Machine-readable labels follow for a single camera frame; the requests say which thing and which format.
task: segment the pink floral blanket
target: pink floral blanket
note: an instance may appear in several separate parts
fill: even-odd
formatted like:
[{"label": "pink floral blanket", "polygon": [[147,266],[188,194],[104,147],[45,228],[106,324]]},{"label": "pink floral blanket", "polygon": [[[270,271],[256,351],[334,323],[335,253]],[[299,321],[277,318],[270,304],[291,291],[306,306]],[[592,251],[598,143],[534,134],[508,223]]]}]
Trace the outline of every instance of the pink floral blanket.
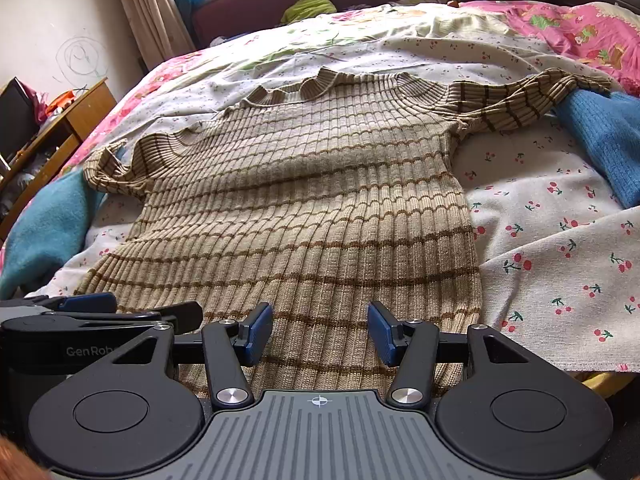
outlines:
[{"label": "pink floral blanket", "polygon": [[640,20],[632,12],[600,3],[577,7],[539,2],[461,5],[504,13],[517,33],[535,36],[546,41],[556,54],[603,70],[626,92],[640,96]]}]

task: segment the blue knit fabric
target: blue knit fabric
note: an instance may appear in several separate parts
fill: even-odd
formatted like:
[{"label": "blue knit fabric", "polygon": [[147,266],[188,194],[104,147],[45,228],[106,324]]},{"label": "blue knit fabric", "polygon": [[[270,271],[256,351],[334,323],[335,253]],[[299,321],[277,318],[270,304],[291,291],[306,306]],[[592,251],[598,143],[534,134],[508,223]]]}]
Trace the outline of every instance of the blue knit fabric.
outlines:
[{"label": "blue knit fabric", "polygon": [[91,189],[81,170],[75,168],[43,187],[9,232],[0,300],[10,298],[18,286],[28,292],[45,285],[82,250],[104,193]]},{"label": "blue knit fabric", "polygon": [[620,203],[640,205],[640,99],[574,90],[556,105],[556,114],[607,177]]}]

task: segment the wooden desk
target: wooden desk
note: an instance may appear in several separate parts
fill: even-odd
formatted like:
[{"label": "wooden desk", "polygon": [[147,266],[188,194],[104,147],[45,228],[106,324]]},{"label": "wooden desk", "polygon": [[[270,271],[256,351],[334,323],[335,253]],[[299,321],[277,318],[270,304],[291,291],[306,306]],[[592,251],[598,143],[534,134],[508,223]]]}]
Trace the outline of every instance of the wooden desk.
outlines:
[{"label": "wooden desk", "polygon": [[58,115],[51,123],[44,128],[31,144],[20,153],[11,163],[11,169],[0,181],[0,193],[4,190],[11,179],[33,158],[40,149],[45,146],[58,146],[56,152],[51,156],[40,172],[30,181],[24,189],[14,206],[0,223],[0,245],[6,240],[11,227],[14,226],[18,215],[36,196],[41,188],[46,186],[55,177],[66,161],[71,158],[76,149],[84,142],[100,121],[106,117],[111,109],[116,105],[116,101],[111,95],[109,88],[103,78],[98,81],[87,92],[77,98],[68,108]]}]

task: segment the silver bolt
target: silver bolt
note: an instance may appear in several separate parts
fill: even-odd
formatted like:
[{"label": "silver bolt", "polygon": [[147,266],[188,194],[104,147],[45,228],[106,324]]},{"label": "silver bolt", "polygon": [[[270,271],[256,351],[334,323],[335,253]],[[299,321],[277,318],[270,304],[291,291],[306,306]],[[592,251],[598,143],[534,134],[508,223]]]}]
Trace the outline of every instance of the silver bolt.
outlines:
[{"label": "silver bolt", "polygon": [[401,404],[415,404],[422,400],[422,394],[415,388],[398,388],[391,394],[391,398]]},{"label": "silver bolt", "polygon": [[225,404],[237,404],[238,402],[246,400],[248,396],[249,394],[242,388],[225,388],[224,390],[220,390],[216,395],[218,400]]}]

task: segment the striped sweater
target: striped sweater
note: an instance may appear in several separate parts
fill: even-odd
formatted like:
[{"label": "striped sweater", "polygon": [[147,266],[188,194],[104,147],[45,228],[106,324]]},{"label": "striped sweater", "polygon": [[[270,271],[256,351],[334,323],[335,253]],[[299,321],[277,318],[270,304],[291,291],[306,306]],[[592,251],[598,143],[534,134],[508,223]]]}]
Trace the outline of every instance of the striped sweater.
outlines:
[{"label": "striped sweater", "polygon": [[[443,85],[408,73],[322,69],[302,83],[255,89],[212,121],[114,146],[84,176],[137,196],[127,241],[88,271],[78,293],[111,291],[124,310],[197,300],[206,321],[274,305],[252,388],[388,388],[367,337],[366,306],[464,332],[481,283],[469,212],[451,173],[464,137],[540,118],[575,88],[609,80],[550,69],[504,86]],[[441,365],[436,381],[456,381]],[[202,367],[183,381],[206,390]]]}]

